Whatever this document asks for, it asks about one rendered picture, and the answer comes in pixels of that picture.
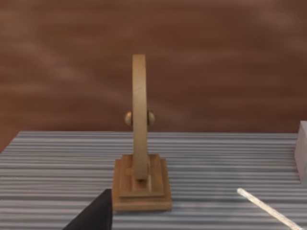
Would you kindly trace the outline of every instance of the white stick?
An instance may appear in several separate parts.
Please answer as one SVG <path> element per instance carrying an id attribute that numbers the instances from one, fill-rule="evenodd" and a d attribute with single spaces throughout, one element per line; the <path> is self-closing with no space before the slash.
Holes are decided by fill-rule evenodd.
<path id="1" fill-rule="evenodd" d="M 287 217 L 285 217 L 284 215 L 282 215 L 281 213 L 279 213 L 278 211 L 276 211 L 272 207 L 270 207 L 267 204 L 263 203 L 261 200 L 259 200 L 258 198 L 256 198 L 252 194 L 248 193 L 244 189 L 238 188 L 237 192 L 241 196 L 243 196 L 246 199 L 248 199 L 250 202 L 254 203 L 258 207 L 260 207 L 261 209 L 263 209 L 264 211 L 269 213 L 271 216 L 273 216 L 276 219 L 278 219 L 281 223 L 283 223 L 284 225 L 288 226 L 290 229 L 292 229 L 292 230 L 304 230 L 302 227 L 300 227 L 297 224 L 295 224 L 292 220 L 288 219 Z"/>

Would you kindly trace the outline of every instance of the wood panel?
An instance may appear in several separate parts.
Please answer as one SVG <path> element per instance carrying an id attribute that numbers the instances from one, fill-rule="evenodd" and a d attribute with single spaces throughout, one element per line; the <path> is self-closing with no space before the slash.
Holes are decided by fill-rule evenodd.
<path id="1" fill-rule="evenodd" d="M 296 132 L 307 119 L 304 0 L 2 0 L 0 124 L 130 130 L 147 55 L 151 131 Z"/>

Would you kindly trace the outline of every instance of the vertical wooden post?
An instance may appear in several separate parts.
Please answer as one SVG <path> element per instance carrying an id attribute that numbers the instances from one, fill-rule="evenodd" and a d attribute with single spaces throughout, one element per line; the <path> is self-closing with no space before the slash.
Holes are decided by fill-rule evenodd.
<path id="1" fill-rule="evenodd" d="M 145 55 L 132 57 L 133 170 L 137 180 L 148 176 Z"/>

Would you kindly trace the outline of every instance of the wooden stand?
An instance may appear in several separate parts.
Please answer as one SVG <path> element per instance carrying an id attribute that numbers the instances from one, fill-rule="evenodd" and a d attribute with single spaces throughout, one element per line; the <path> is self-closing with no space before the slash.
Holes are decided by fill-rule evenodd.
<path id="1" fill-rule="evenodd" d="M 133 112 L 125 122 L 133 126 L 133 155 L 115 161 L 114 211 L 150 211 L 172 208 L 166 159 L 147 153 L 147 126 L 154 115 L 147 110 L 145 55 L 132 58 Z"/>

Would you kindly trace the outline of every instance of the gray striped table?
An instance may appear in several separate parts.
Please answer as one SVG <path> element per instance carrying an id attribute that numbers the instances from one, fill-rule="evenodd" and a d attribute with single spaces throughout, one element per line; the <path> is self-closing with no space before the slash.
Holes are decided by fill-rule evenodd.
<path id="1" fill-rule="evenodd" d="M 114 216 L 114 230 L 285 230 L 236 193 L 256 195 L 307 227 L 295 134 L 150 133 L 168 160 L 174 208 Z M 20 132 L 0 154 L 0 229 L 60 230 L 112 185 L 132 152 L 121 132 Z"/>

